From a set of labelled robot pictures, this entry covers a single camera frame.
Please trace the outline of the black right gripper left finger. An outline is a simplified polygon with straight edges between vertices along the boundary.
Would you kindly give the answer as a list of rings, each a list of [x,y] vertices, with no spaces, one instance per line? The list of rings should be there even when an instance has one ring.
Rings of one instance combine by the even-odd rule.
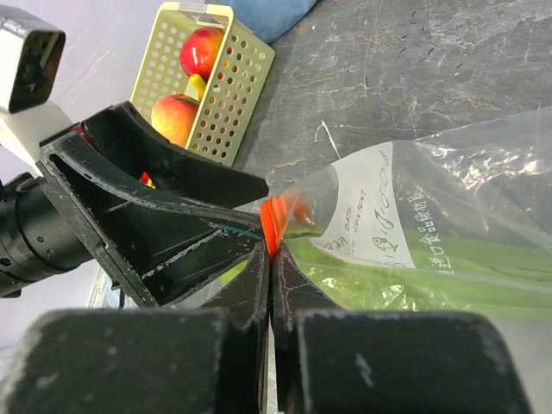
[[[269,259],[195,309],[56,310],[38,318],[1,384],[4,413],[263,413]]]

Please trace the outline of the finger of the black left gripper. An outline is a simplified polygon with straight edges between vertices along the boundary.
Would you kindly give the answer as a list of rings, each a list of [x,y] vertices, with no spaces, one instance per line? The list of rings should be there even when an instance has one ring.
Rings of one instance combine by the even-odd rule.
[[[134,179],[146,173],[158,190],[227,208],[268,194],[263,178],[172,144],[128,101],[83,120],[81,128],[89,143],[111,164]]]

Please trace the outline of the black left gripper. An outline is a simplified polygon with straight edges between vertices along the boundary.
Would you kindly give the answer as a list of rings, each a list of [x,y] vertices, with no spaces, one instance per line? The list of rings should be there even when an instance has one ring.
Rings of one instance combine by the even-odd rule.
[[[76,131],[44,145],[39,167],[52,203],[28,172],[1,184],[3,298],[93,257],[139,306],[168,306],[243,262],[262,237],[241,206],[144,185]]]

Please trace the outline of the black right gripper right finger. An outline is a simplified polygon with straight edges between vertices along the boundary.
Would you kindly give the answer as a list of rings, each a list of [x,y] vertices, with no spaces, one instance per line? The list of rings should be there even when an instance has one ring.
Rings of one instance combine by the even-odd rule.
[[[287,248],[270,273],[280,411],[531,412],[505,341],[487,318],[343,309]]]

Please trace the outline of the green lettuce leaves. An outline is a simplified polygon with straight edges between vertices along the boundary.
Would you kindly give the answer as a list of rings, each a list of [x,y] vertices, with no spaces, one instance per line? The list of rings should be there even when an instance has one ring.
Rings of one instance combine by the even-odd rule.
[[[307,239],[286,245],[298,269],[347,309],[551,318],[550,254],[492,241],[406,234],[413,268],[393,260],[352,263]]]

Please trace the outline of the clear zip top bag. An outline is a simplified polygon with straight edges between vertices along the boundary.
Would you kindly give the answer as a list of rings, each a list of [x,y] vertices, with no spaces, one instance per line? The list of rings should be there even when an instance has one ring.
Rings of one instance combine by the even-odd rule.
[[[299,180],[270,206],[261,218],[270,248],[307,239],[352,263],[413,268],[408,231],[551,256],[551,110],[364,148]],[[536,409],[549,412],[551,318],[494,318]]]

